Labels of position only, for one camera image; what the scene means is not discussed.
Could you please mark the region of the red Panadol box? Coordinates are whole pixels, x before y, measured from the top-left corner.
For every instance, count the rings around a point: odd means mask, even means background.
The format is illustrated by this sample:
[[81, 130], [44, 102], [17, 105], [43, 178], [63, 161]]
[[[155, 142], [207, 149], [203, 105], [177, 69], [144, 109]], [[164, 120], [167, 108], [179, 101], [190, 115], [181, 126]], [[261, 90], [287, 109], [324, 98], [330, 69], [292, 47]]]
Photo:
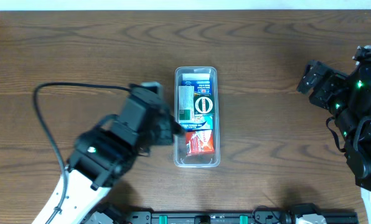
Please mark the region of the red Panadol box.
[[213, 154], [215, 152], [212, 130], [187, 132], [185, 143], [188, 156]]

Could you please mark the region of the white green medicine box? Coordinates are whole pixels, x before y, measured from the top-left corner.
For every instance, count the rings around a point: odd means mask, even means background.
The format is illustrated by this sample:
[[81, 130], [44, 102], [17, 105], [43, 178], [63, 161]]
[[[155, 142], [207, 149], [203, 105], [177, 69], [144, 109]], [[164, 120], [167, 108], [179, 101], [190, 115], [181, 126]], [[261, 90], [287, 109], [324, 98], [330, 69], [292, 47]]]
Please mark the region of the white green medicine box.
[[179, 121], [189, 122], [194, 118], [194, 87], [179, 86]]

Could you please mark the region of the dark green round-logo box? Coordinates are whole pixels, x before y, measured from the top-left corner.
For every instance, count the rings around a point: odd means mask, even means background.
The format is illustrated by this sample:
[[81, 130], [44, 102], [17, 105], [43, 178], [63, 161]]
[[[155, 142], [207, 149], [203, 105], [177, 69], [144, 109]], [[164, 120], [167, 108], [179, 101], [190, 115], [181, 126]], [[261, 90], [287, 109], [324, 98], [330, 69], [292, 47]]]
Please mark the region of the dark green round-logo box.
[[195, 115], [206, 115], [215, 113], [215, 99], [211, 95], [194, 96]]

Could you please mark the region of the blue Kool Fever box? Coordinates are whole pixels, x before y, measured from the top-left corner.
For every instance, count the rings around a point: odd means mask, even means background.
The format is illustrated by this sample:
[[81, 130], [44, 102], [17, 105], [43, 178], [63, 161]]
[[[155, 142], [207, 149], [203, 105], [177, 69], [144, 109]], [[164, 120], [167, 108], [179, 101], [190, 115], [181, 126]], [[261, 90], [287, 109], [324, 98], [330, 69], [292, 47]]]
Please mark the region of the blue Kool Fever box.
[[[213, 96], [210, 80], [183, 80], [180, 86], [194, 87], [194, 96], [195, 95]], [[189, 122], [179, 121], [179, 123], [187, 131], [213, 129], [214, 128], [214, 124], [213, 124], [214, 114], [195, 115], [195, 118], [193, 121], [189, 121]]]

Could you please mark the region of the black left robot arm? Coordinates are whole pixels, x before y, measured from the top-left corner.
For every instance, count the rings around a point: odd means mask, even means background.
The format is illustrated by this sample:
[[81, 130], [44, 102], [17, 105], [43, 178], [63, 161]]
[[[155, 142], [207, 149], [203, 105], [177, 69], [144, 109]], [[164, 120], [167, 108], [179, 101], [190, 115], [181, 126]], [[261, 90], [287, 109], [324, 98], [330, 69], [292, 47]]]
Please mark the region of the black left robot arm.
[[176, 123], [157, 82], [131, 84], [120, 114], [108, 114], [91, 130], [79, 135], [64, 161], [39, 109], [37, 117], [52, 144], [61, 176], [34, 223], [81, 223], [139, 156], [148, 157], [153, 146], [170, 146], [184, 130]]

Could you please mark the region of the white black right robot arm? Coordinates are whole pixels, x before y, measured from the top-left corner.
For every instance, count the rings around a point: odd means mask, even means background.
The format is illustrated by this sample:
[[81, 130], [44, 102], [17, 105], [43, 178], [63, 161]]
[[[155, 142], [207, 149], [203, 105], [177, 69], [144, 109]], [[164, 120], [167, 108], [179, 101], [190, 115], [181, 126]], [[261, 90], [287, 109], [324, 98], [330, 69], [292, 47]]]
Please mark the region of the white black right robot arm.
[[327, 121], [339, 129], [332, 136], [360, 187], [371, 223], [371, 45], [357, 47], [352, 58], [355, 70], [351, 74], [310, 60], [297, 91], [308, 94], [312, 105], [330, 112]]

